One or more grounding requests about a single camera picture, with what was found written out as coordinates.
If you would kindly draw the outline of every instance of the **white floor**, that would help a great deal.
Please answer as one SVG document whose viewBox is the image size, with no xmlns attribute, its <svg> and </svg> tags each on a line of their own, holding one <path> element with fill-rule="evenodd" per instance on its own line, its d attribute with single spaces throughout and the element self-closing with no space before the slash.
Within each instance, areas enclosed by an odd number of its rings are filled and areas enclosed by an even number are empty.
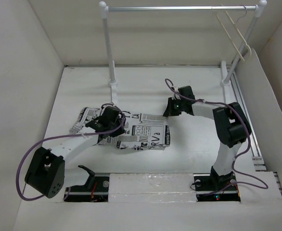
<svg viewBox="0 0 282 231">
<path fill-rule="evenodd" d="M 161 115 L 171 95 L 164 84 L 165 78 L 173 80 L 179 87 L 191 85 L 196 98 L 223 102 L 218 67 L 123 67 L 116 68 L 116 76 L 122 110 Z M 108 68 L 65 68 L 46 137 L 67 134 L 83 107 L 100 107 L 110 102 L 107 83 Z M 214 122 L 181 115 L 170 118 L 169 125 L 171 146 L 164 151 L 120 151 L 113 147 L 95 146 L 73 160 L 69 167 L 82 164 L 95 172 L 111 173 L 180 172 L 182 177 L 171 177 L 169 183 L 155 184 L 157 188 L 153 189 L 153 184 L 148 181 L 149 175 L 139 176 L 135 181 L 131 175 L 123 175 L 117 185 L 124 186 L 114 190 L 108 203 L 61 203 L 64 190 L 50 200 L 22 201 L 14 230 L 282 231 L 282 197 L 274 176 L 269 172 L 255 172 L 251 153 L 239 158 L 236 166 L 265 180 L 269 190 L 239 186 L 241 203 L 196 203 L 186 181 L 192 179 L 190 173 L 208 173 L 217 157 L 219 140 Z M 49 141 L 43 146 L 49 148 L 60 142 Z M 240 175 L 236 177 L 257 183 Z M 125 182 L 129 184 L 126 185 L 129 192 L 125 191 Z M 161 193 L 164 193 L 161 192 L 162 185 L 168 188 L 167 194 L 176 197 L 174 201 L 164 194 L 163 203 L 159 203 Z M 27 186 L 25 194 L 31 197 L 37 192 Z"/>
<path fill-rule="evenodd" d="M 118 100 L 122 110 L 162 115 L 171 96 L 165 78 L 181 86 L 191 85 L 196 98 L 223 101 L 220 68 L 139 67 L 117 68 Z M 46 137 L 67 134 L 83 107 L 100 107 L 111 101 L 108 68 L 66 68 L 56 96 Z M 206 173 L 217 157 L 219 140 L 214 121 L 182 114 L 169 119 L 171 146 L 164 151 L 116 150 L 93 147 L 70 164 L 83 164 L 95 172 Z M 49 141 L 52 147 L 62 140 Z M 238 161 L 243 170 L 253 171 L 247 154 Z"/>
</svg>

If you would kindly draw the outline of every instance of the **wire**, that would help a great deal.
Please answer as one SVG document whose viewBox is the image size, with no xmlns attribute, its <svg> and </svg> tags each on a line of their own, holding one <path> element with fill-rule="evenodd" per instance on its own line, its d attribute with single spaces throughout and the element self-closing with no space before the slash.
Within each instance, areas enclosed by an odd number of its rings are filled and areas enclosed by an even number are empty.
<svg viewBox="0 0 282 231">
<path fill-rule="evenodd" d="M 223 189 L 220 189 L 220 190 L 214 191 L 214 192 L 210 192 L 210 193 L 207 193 L 207 194 L 204 194 L 204 195 L 213 195 L 213 194 L 216 194 L 216 193 L 218 193 L 218 192 L 220 192 L 220 191 L 223 191 L 223 190 L 227 189 L 227 188 L 230 187 L 230 186 L 235 186 L 235 185 L 237 185 L 237 184 L 247 184 L 247 185 L 254 186 L 254 187 L 257 187 L 257 188 L 260 188 L 260 189 L 268 189 L 268 188 L 269 188 L 268 185 L 267 185 L 263 180 L 261 180 L 260 178 L 255 177 L 255 176 L 253 176 L 253 175 L 250 175 L 250 174 L 248 174 L 248 173 L 240 172 L 240 171 L 238 171 L 238 170 L 235 169 L 235 161 L 236 161 L 236 159 L 237 159 L 238 157 L 240 157 L 241 155 L 244 155 L 245 153 L 247 153 L 247 152 L 250 150 L 250 148 L 251 148 L 251 139 L 250 139 L 250 134 L 249 134 L 249 131 L 248 131 L 248 129 L 247 129 L 247 126 L 246 126 L 246 124 L 244 123 L 244 121 L 242 120 L 242 118 L 240 117 L 240 115 L 235 111 L 235 109 L 232 108 L 230 105 L 228 105 L 228 104 L 226 104 L 226 103 L 223 103 L 223 102 L 209 102 L 209 101 L 205 101 L 205 100 L 194 100 L 194 99 L 190 99 L 190 98 L 185 97 L 185 96 L 179 94 L 178 92 L 176 92 L 176 91 L 173 89 L 173 86 L 174 86 L 174 85 L 173 85 L 173 82 L 172 82 L 170 79 L 166 78 L 166 79 L 165 79 L 165 83 L 166 83 L 166 85 L 168 86 L 168 88 L 169 88 L 174 94 L 177 94 L 178 96 L 180 96 L 180 97 L 183 98 L 183 99 L 186 99 L 186 100 L 189 100 L 189 101 L 192 101 L 192 102 L 195 102 L 195 103 L 206 103 L 206 104 L 211 104 L 211 105 L 223 105 L 223 106 L 229 108 L 229 109 L 232 111 L 232 113 L 234 113 L 234 114 L 236 115 L 236 117 L 238 118 L 238 120 L 240 121 L 241 125 L 242 125 L 243 128 L 244 128 L 244 131 L 245 131 L 245 134 L 246 134 L 247 140 L 248 140 L 248 146 L 247 146 L 247 148 L 246 148 L 243 152 L 237 154 L 237 155 L 234 157 L 234 160 L 233 160 L 233 162 L 232 162 L 232 170 L 233 170 L 234 172 L 238 173 L 238 174 L 242 174 L 242 175 L 244 175 L 244 176 L 248 176 L 248 177 L 254 178 L 254 179 L 260 181 L 262 184 L 264 184 L 264 186 L 259 186 L 259 185 L 252 184 L 252 183 L 248 183 L 248 182 L 235 181 L 235 180 L 234 180 L 234 182 L 231 182 L 230 184 L 228 184 L 228 185 L 227 185 L 226 187 L 224 187 Z"/>
<path fill-rule="evenodd" d="M 97 186 L 97 182 L 95 182 L 95 184 L 94 184 L 94 188 L 93 188 L 93 190 L 92 190 L 92 192 L 91 192 L 91 198 L 93 199 L 94 198 L 94 192 L 95 192 L 95 189 L 96 189 L 96 186 Z"/>
<path fill-rule="evenodd" d="M 72 188 L 72 187 L 69 187 L 69 188 L 68 188 L 67 194 L 65 195 L 65 197 L 63 198 L 63 200 L 66 200 L 66 199 L 68 198 L 68 195 L 69 195 L 69 193 L 70 193 L 70 191 L 71 191 L 71 188 Z"/>
<path fill-rule="evenodd" d="M 126 117 L 125 117 L 124 113 L 123 113 L 122 110 L 121 110 L 119 107 L 117 107 L 113 102 L 111 102 L 111 103 L 104 103 L 103 105 L 101 105 L 101 112 L 100 112 L 99 115 L 101 116 L 101 114 L 103 113 L 104 108 L 107 107 L 107 106 L 115 107 L 116 109 L 118 109 L 118 110 L 120 111 L 120 113 L 121 113 L 121 115 L 122 115 L 122 117 L 123 117 L 123 120 L 124 120 L 123 124 L 125 125 L 125 124 L 126 124 Z"/>
<path fill-rule="evenodd" d="M 244 17 L 247 15 L 247 7 L 244 6 L 244 5 L 242 5 L 242 6 L 245 7 L 246 13 L 245 13 L 243 16 L 240 16 L 240 17 L 236 20 L 235 24 L 237 24 L 238 21 L 239 21 L 241 18 L 244 18 Z"/>
<path fill-rule="evenodd" d="M 241 194 L 240 194 L 239 189 L 238 189 L 238 185 L 236 185 L 235 187 L 236 187 L 236 190 L 237 190 L 238 197 L 241 197 Z"/>
<path fill-rule="evenodd" d="M 194 191 L 196 191 L 196 189 L 193 189 L 192 186 L 194 185 L 194 183 L 191 184 L 190 188 Z"/>
<path fill-rule="evenodd" d="M 45 141 L 51 141 L 51 140 L 55 140 L 55 139 L 60 139 L 60 138 L 68 138 L 68 137 L 80 137 L 80 136 L 93 136 L 93 135 L 106 135 L 106 134 L 110 134 L 113 133 L 115 131 L 117 131 L 118 129 L 120 129 L 121 127 L 123 127 L 125 125 L 126 122 L 126 118 L 124 113 L 120 110 L 120 113 L 122 115 L 122 122 L 119 126 L 117 126 L 115 129 L 112 129 L 110 131 L 103 131 L 103 132 L 94 132 L 94 133 L 83 133 L 83 134 L 68 134 L 68 135 L 62 135 L 62 136 L 53 136 L 53 137 L 48 137 L 45 139 L 42 139 L 38 142 L 36 142 L 32 147 L 29 148 L 29 150 L 26 152 L 26 154 L 22 157 L 18 169 L 17 169 L 17 173 L 16 173 L 16 189 L 18 192 L 18 195 L 20 196 L 21 199 L 25 200 L 25 201 L 35 201 L 39 198 L 42 198 L 44 195 L 40 195 L 37 197 L 33 197 L 33 198 L 27 198 L 23 195 L 23 193 L 21 192 L 20 189 L 20 184 L 19 184 L 19 178 L 20 178 L 20 172 L 21 172 L 21 167 L 24 164 L 26 158 L 29 156 L 29 154 L 33 151 L 34 148 L 36 148 L 38 145 L 44 143 Z"/>
</svg>

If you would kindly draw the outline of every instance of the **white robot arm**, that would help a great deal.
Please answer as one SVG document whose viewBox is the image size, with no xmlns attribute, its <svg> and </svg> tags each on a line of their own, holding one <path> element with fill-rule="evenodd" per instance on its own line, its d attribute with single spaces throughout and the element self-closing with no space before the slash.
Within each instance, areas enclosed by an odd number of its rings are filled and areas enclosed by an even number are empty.
<svg viewBox="0 0 282 231">
<path fill-rule="evenodd" d="M 93 187 L 95 173 L 85 166 L 74 169 L 65 169 L 65 166 L 78 154 L 96 145 L 100 140 L 123 134 L 124 122 L 125 117 L 120 110 L 108 106 L 101 116 L 82 128 L 79 137 L 70 138 L 52 149 L 38 148 L 27 171 L 26 183 L 48 198 L 54 197 L 62 187 L 83 185 L 89 190 Z"/>
<path fill-rule="evenodd" d="M 178 88 L 177 90 L 181 96 L 195 100 L 190 86 Z M 237 112 L 244 122 L 248 133 L 251 134 L 251 127 L 240 105 L 238 103 L 230 103 L 229 106 Z M 209 191 L 216 191 L 225 187 L 234 178 L 232 164 L 242 143 L 246 141 L 245 128 L 239 121 L 239 118 L 225 106 L 192 102 L 177 95 L 170 97 L 164 116 L 179 116 L 182 112 L 192 116 L 213 119 L 220 140 L 217 159 L 211 168 L 210 176 L 207 179 L 203 179 L 203 182 L 198 183 L 197 186 L 201 186 L 201 184 L 205 186 L 200 187 L 199 190 L 202 191 L 201 188 L 206 188 Z"/>
</svg>

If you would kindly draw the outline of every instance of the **newspaper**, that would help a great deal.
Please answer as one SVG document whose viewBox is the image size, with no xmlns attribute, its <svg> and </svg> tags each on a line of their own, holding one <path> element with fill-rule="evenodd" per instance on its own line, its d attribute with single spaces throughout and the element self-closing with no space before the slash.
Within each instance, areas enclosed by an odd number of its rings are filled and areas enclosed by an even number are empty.
<svg viewBox="0 0 282 231">
<path fill-rule="evenodd" d="M 77 122 L 69 130 L 78 133 L 89 121 L 99 116 L 101 109 L 85 107 L 81 110 Z M 123 111 L 126 117 L 125 134 L 108 137 L 99 145 L 112 145 L 117 149 L 164 149 L 170 145 L 170 129 L 167 117 Z"/>
</svg>

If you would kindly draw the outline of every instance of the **red wire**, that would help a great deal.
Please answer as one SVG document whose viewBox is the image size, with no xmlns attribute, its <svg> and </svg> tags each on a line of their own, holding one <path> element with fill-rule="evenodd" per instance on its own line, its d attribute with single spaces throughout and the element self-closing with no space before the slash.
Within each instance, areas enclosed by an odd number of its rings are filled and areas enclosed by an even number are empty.
<svg viewBox="0 0 282 231">
<path fill-rule="evenodd" d="M 94 184 L 94 188 L 93 188 L 92 193 L 91 193 L 91 198 L 92 198 L 92 199 L 94 198 L 93 193 L 94 193 L 94 191 L 95 191 L 95 189 L 96 189 L 96 185 L 97 185 L 97 182 L 95 182 L 95 184 Z"/>
</svg>

